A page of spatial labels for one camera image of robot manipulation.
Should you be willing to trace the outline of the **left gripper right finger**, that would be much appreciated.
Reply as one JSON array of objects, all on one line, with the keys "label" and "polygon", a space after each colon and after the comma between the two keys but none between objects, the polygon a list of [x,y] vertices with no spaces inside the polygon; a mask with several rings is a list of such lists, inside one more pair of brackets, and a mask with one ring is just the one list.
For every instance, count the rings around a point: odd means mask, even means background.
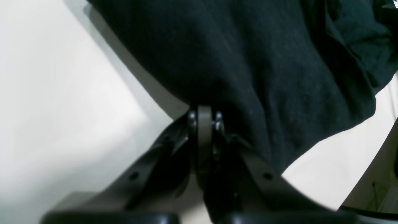
[{"label": "left gripper right finger", "polygon": [[332,218],[336,215],[297,191],[236,134],[224,131],[223,115],[213,121],[214,177],[232,202],[227,218]]}]

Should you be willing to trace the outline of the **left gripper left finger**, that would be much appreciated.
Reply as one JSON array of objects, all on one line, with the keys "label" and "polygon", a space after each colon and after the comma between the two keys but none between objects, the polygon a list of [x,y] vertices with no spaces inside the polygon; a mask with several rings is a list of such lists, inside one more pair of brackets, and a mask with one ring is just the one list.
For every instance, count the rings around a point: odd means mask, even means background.
[{"label": "left gripper left finger", "polygon": [[192,107],[106,189],[44,218],[186,218],[207,208],[212,156],[213,111]]}]

